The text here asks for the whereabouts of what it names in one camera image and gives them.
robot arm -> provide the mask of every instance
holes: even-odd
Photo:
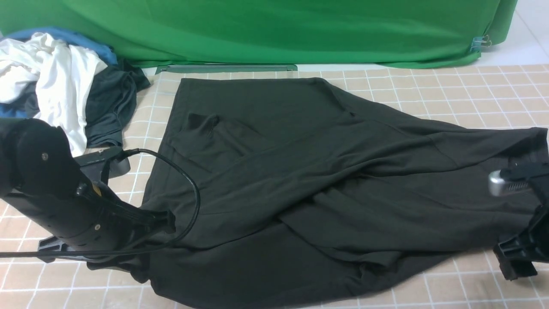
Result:
[[[158,232],[175,232],[173,214],[136,208],[109,189],[109,178],[130,170],[122,148],[77,158],[69,149],[61,128],[0,118],[0,198],[54,235],[39,243],[36,256],[44,262],[86,261],[89,268],[115,267],[145,282],[148,255],[117,252],[145,248]]]
[[[530,163],[498,170],[489,176],[489,190],[504,196],[533,190],[541,202],[528,227],[510,238],[501,239],[493,249],[506,280],[537,275],[532,262],[549,262],[549,163]]]

beige floor tile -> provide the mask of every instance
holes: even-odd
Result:
[[[468,87],[467,92],[469,93],[471,99],[473,100],[482,100],[482,99],[491,99],[494,98],[490,88],[488,87]]]
[[[319,78],[322,77],[320,72],[299,72],[299,78]]]
[[[43,227],[37,223],[31,222],[31,225],[27,231],[27,238],[48,238],[52,236],[52,233],[46,231]]]
[[[436,75],[457,74],[457,70],[455,68],[435,69],[435,74]]]
[[[370,78],[370,89],[372,90],[383,90],[383,89],[393,89],[393,82],[391,78]]]
[[[500,70],[503,73],[521,73],[521,72],[523,72],[522,67],[520,65],[502,65],[502,66],[500,66]]]
[[[540,93],[534,85],[514,85],[513,89],[519,98],[540,97]]]
[[[532,277],[532,283],[540,297],[549,297],[549,272],[538,272],[537,276]]]
[[[507,309],[502,301],[477,302],[471,304],[470,309]]]
[[[498,99],[497,103],[504,112],[525,112],[523,102],[525,99]]]
[[[496,273],[496,279],[506,299],[524,299],[535,298],[536,291],[528,278],[520,278],[514,281],[508,281],[503,278],[501,273]]]
[[[509,119],[512,126],[516,127],[528,127],[535,125],[529,113],[509,113],[507,114],[507,119]]]
[[[525,72],[544,72],[546,71],[542,64],[522,65],[522,69]]]
[[[323,304],[325,308],[332,307],[358,307],[358,299],[346,299],[339,301],[326,302]]]
[[[141,290],[139,288],[109,289],[105,295],[104,309],[138,308]]]
[[[160,80],[158,84],[158,92],[175,94],[179,88],[179,81]]]
[[[5,211],[4,214],[6,217],[13,217],[13,216],[22,216],[23,214],[20,213],[15,207],[8,206],[8,209]]]
[[[391,79],[395,88],[416,88],[416,81],[412,76],[393,76]]]
[[[389,74],[391,76],[411,76],[412,75],[412,70],[390,68],[389,69]]]
[[[481,129],[484,128],[484,123],[477,114],[459,114],[456,115],[457,122],[460,126],[469,129]]]
[[[421,101],[421,94],[417,89],[396,89],[396,97],[399,102]]]
[[[225,80],[230,78],[231,78],[231,73],[226,73],[226,72],[208,74],[208,79],[212,79],[212,80]]]
[[[489,86],[503,86],[509,85],[509,81],[505,78],[503,74],[484,74],[482,78]]]
[[[478,69],[481,74],[501,73],[501,69],[499,67],[478,67]]]
[[[429,302],[429,292],[422,275],[418,275],[395,287],[395,300],[397,304],[410,304],[414,302]]]
[[[455,274],[429,275],[427,283],[434,302],[466,301],[460,279]]]
[[[472,114],[477,112],[472,100],[456,100],[449,102],[449,104],[455,114]]]
[[[549,84],[549,72],[528,73],[528,77],[534,84]]]
[[[491,273],[461,274],[469,300],[497,300],[501,293]]]
[[[507,309],[545,309],[539,300],[506,301]]]
[[[425,115],[428,113],[423,102],[402,102],[400,106],[403,112],[410,115]]]
[[[97,271],[91,271],[84,264],[80,266],[80,268],[76,272],[74,287],[86,288],[107,286],[110,272],[111,270],[109,269],[99,269]]]
[[[367,70],[366,76],[369,78],[374,77],[387,77],[389,76],[389,70],[388,69],[381,69],[381,70]]]
[[[501,112],[500,105],[496,100],[475,100],[473,101],[479,113]]]
[[[542,125],[542,126],[549,125],[549,112],[535,112],[535,113],[530,113],[530,115],[534,119],[534,123],[536,125]]]
[[[483,252],[469,253],[456,258],[457,268],[460,272],[489,272],[491,271],[488,260]]]
[[[424,101],[442,101],[446,100],[442,88],[420,88],[419,93]]]
[[[0,292],[1,308],[6,309],[27,309],[33,292]]]
[[[486,128],[507,128],[511,125],[507,118],[502,113],[497,114],[482,114],[480,115]]]
[[[438,80],[442,87],[463,87],[461,78],[458,75],[440,75]]]
[[[104,289],[73,290],[65,309],[103,309]]]
[[[543,84],[543,85],[536,85],[537,90],[539,93],[541,93],[542,97],[549,97],[549,85]]]
[[[170,119],[171,109],[169,108],[154,108],[149,111],[150,121],[152,122],[168,122]]]
[[[437,120],[440,122],[448,122],[448,123],[459,125],[454,115],[431,115],[431,120]]]
[[[369,90],[368,80],[365,78],[347,79],[347,90]]]
[[[74,280],[78,263],[50,263],[44,266],[44,271],[38,283],[39,289],[70,288]]]
[[[386,306],[395,303],[393,299],[393,291],[388,290],[380,294],[374,294],[370,297],[361,297],[359,300],[361,306]]]
[[[460,75],[460,78],[466,87],[486,86],[482,75]]]
[[[109,286],[138,286],[138,285],[142,285],[142,284],[133,280],[132,276],[129,273],[114,271],[109,277]]]
[[[415,80],[419,88],[440,87],[439,80],[434,75],[416,76]]]
[[[147,137],[161,139],[166,131],[166,123],[149,123],[148,129],[145,131]]]
[[[140,304],[139,309],[173,309],[176,305],[173,301],[155,294],[150,287],[143,288]]]
[[[266,75],[266,76],[271,75],[271,72],[261,72],[261,73],[264,73],[264,75]],[[261,76],[261,74],[259,74],[259,73],[254,74],[254,77],[257,78],[258,76]],[[343,71],[323,71],[322,72],[322,78],[324,78],[324,79],[335,79],[335,78],[345,78],[345,76],[343,75]]]
[[[547,111],[549,104],[543,98],[524,98],[520,100],[529,112]]]
[[[343,76],[345,78],[365,78],[365,70],[354,70],[354,71],[343,71]]]
[[[458,74],[478,74],[479,69],[473,65],[456,68]]]
[[[369,101],[373,100],[373,95],[370,90],[359,90],[359,91],[350,91],[353,95],[367,99]]]
[[[490,91],[496,99],[509,99],[516,98],[517,94],[513,90],[512,86],[491,86]]]
[[[25,231],[29,226],[30,220],[22,218],[3,218],[0,221],[0,239],[1,238],[23,238]]]
[[[512,73],[504,76],[511,85],[530,85],[532,83],[526,73]]]
[[[469,309],[468,304],[442,304],[435,305],[434,309]]]
[[[173,101],[175,100],[175,95],[166,95],[159,93],[156,95],[156,99],[153,101],[155,107],[169,107],[173,106]]]
[[[28,309],[61,309],[65,307],[70,290],[37,291]]]
[[[330,79],[330,80],[328,80],[328,82],[330,84],[336,86],[337,88],[340,88],[340,89],[343,89],[343,90],[347,89],[347,83],[346,83],[345,79]]]
[[[452,114],[453,112],[448,101],[428,101],[425,102],[425,106],[431,115]]]
[[[397,102],[394,90],[372,90],[373,98],[376,102]]]
[[[43,264],[13,264],[5,276],[4,290],[34,289]]]

green backdrop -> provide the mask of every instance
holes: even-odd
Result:
[[[517,0],[13,0],[0,30],[60,26],[134,64],[464,65],[501,43]]]

